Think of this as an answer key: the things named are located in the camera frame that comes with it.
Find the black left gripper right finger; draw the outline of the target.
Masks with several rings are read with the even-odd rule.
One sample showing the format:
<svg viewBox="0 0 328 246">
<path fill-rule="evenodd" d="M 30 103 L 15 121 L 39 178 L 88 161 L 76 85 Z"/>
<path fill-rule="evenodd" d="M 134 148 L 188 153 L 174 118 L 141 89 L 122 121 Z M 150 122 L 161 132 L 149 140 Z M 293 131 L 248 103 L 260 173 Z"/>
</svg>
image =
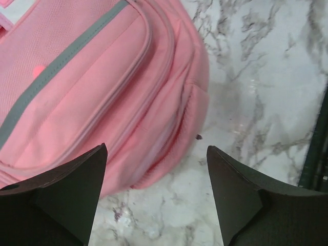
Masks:
<svg viewBox="0 0 328 246">
<path fill-rule="evenodd" d="M 215 146 L 207 163 L 224 245 L 327 245 L 327 194 L 278 181 Z"/>
</svg>

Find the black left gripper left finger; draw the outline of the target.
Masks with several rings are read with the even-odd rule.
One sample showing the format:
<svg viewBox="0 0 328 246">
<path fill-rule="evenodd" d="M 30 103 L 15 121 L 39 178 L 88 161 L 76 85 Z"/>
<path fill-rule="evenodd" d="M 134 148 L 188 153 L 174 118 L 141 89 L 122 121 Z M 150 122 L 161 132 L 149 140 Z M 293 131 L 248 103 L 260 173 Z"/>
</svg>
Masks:
<svg viewBox="0 0 328 246">
<path fill-rule="evenodd" d="M 107 161 L 101 144 L 1 189 L 1 245 L 88 245 Z"/>
</svg>

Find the pink student backpack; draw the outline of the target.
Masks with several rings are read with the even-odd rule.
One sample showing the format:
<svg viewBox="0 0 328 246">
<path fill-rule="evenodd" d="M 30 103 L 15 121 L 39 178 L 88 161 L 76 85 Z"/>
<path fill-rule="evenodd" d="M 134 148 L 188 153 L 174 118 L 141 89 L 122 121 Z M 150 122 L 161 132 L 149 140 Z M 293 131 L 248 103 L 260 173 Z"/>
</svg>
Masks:
<svg viewBox="0 0 328 246">
<path fill-rule="evenodd" d="M 102 143 L 101 194 L 146 188 L 200 132 L 208 86 L 180 1 L 36 1 L 1 33 L 1 186 Z"/>
</svg>

